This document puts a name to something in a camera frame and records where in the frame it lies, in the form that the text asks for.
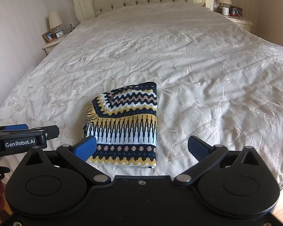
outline silver screw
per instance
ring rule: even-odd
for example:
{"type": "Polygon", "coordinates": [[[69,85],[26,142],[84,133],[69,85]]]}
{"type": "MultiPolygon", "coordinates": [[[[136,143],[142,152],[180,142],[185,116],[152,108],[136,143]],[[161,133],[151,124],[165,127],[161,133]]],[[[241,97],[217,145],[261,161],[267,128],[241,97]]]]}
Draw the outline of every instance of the silver screw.
{"type": "Polygon", "coordinates": [[[14,223],[13,223],[13,226],[22,226],[22,223],[20,223],[20,222],[14,222],[14,223]]]}
{"type": "Polygon", "coordinates": [[[146,182],[146,181],[143,181],[143,180],[139,180],[139,181],[138,181],[138,184],[139,184],[139,185],[146,185],[147,182],[146,182]]]}
{"type": "Polygon", "coordinates": [[[180,174],[176,177],[177,181],[179,182],[189,182],[192,180],[190,175],[180,174]]]}
{"type": "Polygon", "coordinates": [[[108,180],[108,176],[105,174],[98,174],[93,177],[93,180],[96,182],[106,182],[108,180]]]}

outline wall socket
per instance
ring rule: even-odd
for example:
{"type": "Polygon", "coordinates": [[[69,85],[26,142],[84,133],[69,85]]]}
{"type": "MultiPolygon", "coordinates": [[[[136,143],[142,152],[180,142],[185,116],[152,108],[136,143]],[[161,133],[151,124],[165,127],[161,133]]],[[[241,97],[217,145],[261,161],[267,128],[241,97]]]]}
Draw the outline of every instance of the wall socket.
{"type": "Polygon", "coordinates": [[[75,29],[75,27],[73,26],[72,22],[69,23],[69,27],[70,27],[71,30],[75,29]]]}

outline bedspread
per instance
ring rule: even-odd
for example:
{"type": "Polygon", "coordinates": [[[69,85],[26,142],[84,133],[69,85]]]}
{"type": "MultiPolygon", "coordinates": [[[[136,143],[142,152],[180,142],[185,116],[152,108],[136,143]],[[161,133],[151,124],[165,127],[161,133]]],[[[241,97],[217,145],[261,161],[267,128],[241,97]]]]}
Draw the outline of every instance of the bedspread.
{"type": "MultiPolygon", "coordinates": [[[[114,175],[171,175],[197,161],[196,135],[230,150],[253,146],[283,187],[283,47],[189,3],[130,6],[79,25],[0,108],[0,125],[58,125],[48,149],[83,135],[99,94],[157,84],[157,166],[96,168],[114,175]]],[[[24,154],[5,157],[14,170],[24,154]]]]}

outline photograph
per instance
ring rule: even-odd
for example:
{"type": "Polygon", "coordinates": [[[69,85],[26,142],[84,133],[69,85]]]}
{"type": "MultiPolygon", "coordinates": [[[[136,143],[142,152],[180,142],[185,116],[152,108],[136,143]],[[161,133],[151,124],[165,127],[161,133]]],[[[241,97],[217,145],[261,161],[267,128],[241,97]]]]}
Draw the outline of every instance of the photograph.
{"type": "Polygon", "coordinates": [[[42,37],[47,40],[48,42],[53,41],[54,39],[56,39],[56,37],[54,36],[54,34],[51,31],[47,31],[46,33],[44,33],[42,35],[42,37]]]}
{"type": "Polygon", "coordinates": [[[240,7],[230,6],[230,16],[242,17],[243,9],[240,7]]]}

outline black robotic device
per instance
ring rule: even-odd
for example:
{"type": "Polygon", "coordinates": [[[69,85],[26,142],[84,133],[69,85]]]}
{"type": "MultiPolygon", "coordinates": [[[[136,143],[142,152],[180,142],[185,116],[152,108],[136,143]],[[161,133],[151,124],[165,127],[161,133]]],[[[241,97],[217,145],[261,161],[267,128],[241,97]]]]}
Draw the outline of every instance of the black robotic device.
{"type": "MultiPolygon", "coordinates": [[[[39,140],[46,140],[42,135],[39,140]]],[[[173,181],[169,176],[111,181],[74,154],[91,139],[56,151],[43,151],[38,143],[30,148],[6,185],[14,214],[2,225],[283,226],[271,214],[279,186],[251,146],[228,151],[191,136],[188,149],[199,163],[173,181]]]]}

